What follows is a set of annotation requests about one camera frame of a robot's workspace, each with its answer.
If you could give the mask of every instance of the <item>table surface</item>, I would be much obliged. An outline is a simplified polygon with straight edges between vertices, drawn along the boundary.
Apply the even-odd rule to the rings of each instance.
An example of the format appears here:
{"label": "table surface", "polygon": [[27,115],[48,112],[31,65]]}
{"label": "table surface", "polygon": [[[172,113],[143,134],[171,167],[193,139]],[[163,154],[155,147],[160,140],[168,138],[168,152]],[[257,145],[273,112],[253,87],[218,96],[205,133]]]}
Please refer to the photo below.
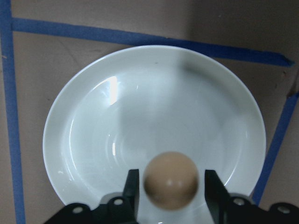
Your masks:
{"label": "table surface", "polygon": [[[12,22],[10,52],[14,53],[12,81],[16,87],[10,88],[5,78],[11,70],[7,72],[3,66],[0,201],[5,206],[0,210],[1,222],[16,223],[17,216],[17,223],[25,223],[24,217],[27,223],[42,223],[63,206],[48,180],[42,154],[45,120],[62,87],[101,56],[155,43],[153,38],[157,38],[157,43],[186,44],[199,52],[205,50],[232,70],[247,85],[261,109],[269,150],[290,90],[299,91],[298,9],[299,2],[295,0],[12,0],[12,19],[1,22]],[[48,23],[39,26],[39,21]],[[4,34],[2,42],[7,41]],[[3,45],[1,50],[0,68],[11,59],[3,53],[7,52]],[[268,57],[271,59],[265,63],[263,58]],[[287,65],[286,58],[294,64]],[[17,100],[17,116],[11,116],[7,110],[11,103],[8,100]],[[265,209],[279,201],[299,206],[299,104],[292,116],[286,116],[291,119],[290,124],[280,132],[281,139],[285,136],[260,203]],[[13,132],[19,134],[19,147],[9,144]],[[15,162],[16,153],[21,155],[21,163]],[[21,186],[17,186],[16,176],[12,178],[15,171],[21,171]],[[18,194],[13,187],[23,191]],[[23,202],[14,201],[14,197],[23,198]],[[19,213],[22,204],[24,216]]]}

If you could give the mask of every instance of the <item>blue tape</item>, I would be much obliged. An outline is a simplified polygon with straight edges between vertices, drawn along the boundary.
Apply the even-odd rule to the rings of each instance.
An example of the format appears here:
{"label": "blue tape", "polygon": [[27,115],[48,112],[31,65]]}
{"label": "blue tape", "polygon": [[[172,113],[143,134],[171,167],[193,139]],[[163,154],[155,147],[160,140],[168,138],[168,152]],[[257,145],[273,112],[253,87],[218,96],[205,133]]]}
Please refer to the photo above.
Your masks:
{"label": "blue tape", "polygon": [[93,41],[102,41],[133,46],[140,45],[171,45],[191,49],[209,57],[219,57],[239,61],[273,64],[279,66],[292,66],[294,62],[279,53],[257,51],[245,48],[228,47],[216,44],[207,44],[156,35],[140,34],[113,29],[76,26],[65,23],[36,21],[13,18],[13,30],[72,37]]}
{"label": "blue tape", "polygon": [[26,221],[23,196],[17,96],[14,76],[14,48],[13,34],[11,30],[12,16],[9,0],[0,1],[0,21],[3,81],[6,102],[10,162],[13,180],[15,218],[17,224],[24,224]]}
{"label": "blue tape", "polygon": [[284,105],[282,114],[280,116],[278,125],[276,127],[276,131],[274,133],[269,151],[267,153],[264,166],[262,169],[262,173],[260,175],[260,178],[256,184],[256,188],[254,191],[254,194],[252,196],[253,201],[258,205],[262,199],[263,192],[265,190],[267,181],[269,179],[269,176],[271,174],[272,168],[274,166],[274,162],[276,160],[277,154],[279,152],[280,146],[283,142],[286,130],[288,128],[288,125],[290,123],[292,114],[294,112],[296,103],[299,98],[299,92],[292,95],[286,100],[286,103]]}

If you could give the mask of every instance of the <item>ceramic plate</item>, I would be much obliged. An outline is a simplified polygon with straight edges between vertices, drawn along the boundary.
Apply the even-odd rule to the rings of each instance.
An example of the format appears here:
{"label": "ceramic plate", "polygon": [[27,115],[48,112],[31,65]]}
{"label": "ceramic plate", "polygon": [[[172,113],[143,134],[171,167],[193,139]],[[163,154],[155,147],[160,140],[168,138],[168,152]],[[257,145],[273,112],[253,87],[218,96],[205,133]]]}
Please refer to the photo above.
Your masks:
{"label": "ceramic plate", "polygon": [[205,169],[215,169],[229,192],[249,195],[265,156],[263,119],[240,79],[205,55],[170,46],[124,49],[88,65],[57,96],[43,136],[60,199],[92,209],[123,190],[129,169],[142,180],[148,162],[166,151],[195,162],[199,190],[187,207],[164,211],[141,184],[141,224],[212,223]]}

